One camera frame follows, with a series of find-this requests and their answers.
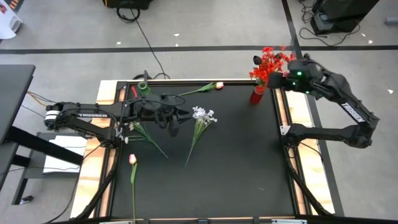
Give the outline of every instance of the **wooden table frame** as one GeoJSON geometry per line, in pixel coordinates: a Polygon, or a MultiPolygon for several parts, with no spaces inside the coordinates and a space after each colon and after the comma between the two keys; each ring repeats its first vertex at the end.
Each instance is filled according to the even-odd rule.
{"type": "MultiPolygon", "coordinates": [[[[228,80],[241,80],[247,81],[249,79],[200,79],[200,80],[150,80],[150,82],[172,82],[172,81],[208,81],[208,82],[222,82],[228,80]]],[[[116,97],[116,84],[117,82],[139,82],[135,80],[103,80],[100,83],[98,96],[96,102],[101,105],[110,105],[114,103],[116,97]]],[[[288,92],[285,93],[281,90],[275,90],[279,111],[280,111],[280,123],[283,125],[289,125],[292,122],[300,123],[305,126],[313,126],[312,118],[308,109],[307,99],[304,94],[288,92]]],[[[118,100],[122,101],[124,98],[124,89],[120,91],[118,100]]],[[[99,127],[109,126],[109,118],[93,118],[92,123],[99,127]]],[[[313,147],[319,151],[318,143],[314,139],[306,139],[303,141],[305,144],[313,147]]],[[[90,153],[100,143],[97,139],[90,139],[87,142],[85,154],[90,153]]],[[[294,150],[289,151],[290,155],[294,155],[294,150]]],[[[75,198],[72,205],[72,212],[70,217],[79,215],[86,205],[90,202],[100,184],[101,176],[102,179],[109,172],[114,158],[114,149],[106,150],[105,148],[98,148],[94,153],[88,156],[82,167],[76,187],[75,198]]],[[[323,205],[329,212],[334,213],[335,208],[331,199],[331,193],[328,187],[326,179],[325,168],[322,164],[318,153],[312,151],[304,145],[298,147],[298,153],[296,153],[295,159],[290,159],[295,169],[301,175],[306,182],[307,187],[311,190],[312,194],[317,200],[323,205]]],[[[303,197],[302,191],[296,183],[295,194],[298,201],[298,208],[295,208],[298,214],[309,214],[315,213],[312,207],[308,204],[306,199],[303,197]]],[[[110,211],[108,209],[110,186],[106,189],[99,204],[99,209],[91,214],[96,217],[105,217],[110,211]]],[[[238,217],[239,219],[250,219],[252,217],[238,217]]]]}

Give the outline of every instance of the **black desk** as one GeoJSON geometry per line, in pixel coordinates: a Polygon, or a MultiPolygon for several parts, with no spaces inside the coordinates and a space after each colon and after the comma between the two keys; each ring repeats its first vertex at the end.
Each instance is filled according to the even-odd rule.
{"type": "MultiPolygon", "coordinates": [[[[156,93],[181,94],[203,84],[151,85],[156,93]]],[[[111,213],[115,219],[132,218],[131,165],[138,159],[136,218],[269,217],[294,214],[295,200],[285,167],[279,115],[273,91],[256,106],[249,104],[253,82],[226,83],[220,91],[184,96],[181,106],[214,110],[212,124],[187,159],[195,121],[183,123],[175,138],[154,123],[147,128],[169,156],[151,144],[123,144],[113,188],[111,213]]]]}
{"type": "MultiPolygon", "coordinates": [[[[11,164],[21,167],[29,167],[34,164],[30,157],[16,154],[18,145],[73,164],[80,165],[83,160],[83,156],[79,154],[12,126],[33,79],[34,70],[34,65],[0,65],[0,189],[7,177],[11,164]]],[[[25,171],[20,182],[22,188],[18,186],[16,197],[14,197],[12,204],[17,205],[21,200],[26,184],[23,181],[25,171]]]]}

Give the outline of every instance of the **flower vase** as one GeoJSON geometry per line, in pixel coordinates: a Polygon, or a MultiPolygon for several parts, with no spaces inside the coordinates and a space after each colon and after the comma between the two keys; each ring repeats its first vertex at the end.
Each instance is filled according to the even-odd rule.
{"type": "Polygon", "coordinates": [[[252,105],[258,104],[263,95],[264,95],[264,87],[262,85],[254,87],[254,90],[250,96],[250,103],[252,105]]]}

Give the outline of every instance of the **paper sheet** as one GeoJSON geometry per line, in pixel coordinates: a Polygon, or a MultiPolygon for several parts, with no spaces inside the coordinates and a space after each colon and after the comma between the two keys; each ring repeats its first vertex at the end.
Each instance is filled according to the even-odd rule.
{"type": "MultiPolygon", "coordinates": [[[[69,151],[75,152],[79,155],[84,155],[87,140],[78,136],[57,136],[55,139],[50,140],[51,143],[62,146],[69,151]]],[[[43,174],[49,172],[75,172],[80,171],[80,166],[71,164],[69,162],[56,159],[51,156],[45,157],[43,174]]]]}

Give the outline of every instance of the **concrete floor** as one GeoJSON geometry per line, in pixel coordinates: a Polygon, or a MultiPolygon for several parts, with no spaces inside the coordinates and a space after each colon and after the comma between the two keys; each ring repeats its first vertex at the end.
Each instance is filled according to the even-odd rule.
{"type": "MultiPolygon", "coordinates": [[[[218,45],[289,45],[291,43],[281,0],[167,0],[154,1],[139,22],[153,47],[218,45]]],[[[296,31],[304,25],[302,6],[288,0],[296,31]]],[[[361,30],[342,45],[398,45],[398,27],[386,27],[398,2],[380,1],[361,23],[361,30]]],[[[0,43],[0,49],[75,49],[147,47],[136,24],[121,22],[114,9],[101,1],[25,1],[18,12],[24,21],[19,35],[0,43]]],[[[332,34],[327,42],[339,41],[332,34]]],[[[317,40],[299,38],[301,46],[320,46],[317,40]]],[[[367,149],[348,148],[328,142],[331,162],[348,217],[398,219],[398,140],[394,116],[398,101],[396,76],[398,51],[311,51],[326,68],[346,75],[354,94],[381,118],[374,144],[367,149]]],[[[157,52],[172,78],[246,78],[252,56],[260,51],[157,52]]],[[[36,65],[30,91],[54,101],[92,103],[100,80],[130,79],[144,69],[151,74],[160,68],[151,53],[27,54],[0,55],[1,64],[36,65]]],[[[43,107],[26,98],[25,106],[45,114],[43,107]]],[[[326,100],[317,102],[324,127],[340,128],[349,117],[326,100]]],[[[20,109],[14,123],[30,133],[46,131],[42,118],[20,109]]],[[[19,149],[19,154],[28,150],[19,149]]],[[[42,223],[58,215],[72,192],[73,179],[30,180],[25,195],[35,200],[10,206],[21,172],[12,172],[0,192],[1,223],[42,223]]],[[[70,209],[60,218],[67,220],[70,209]]]]}

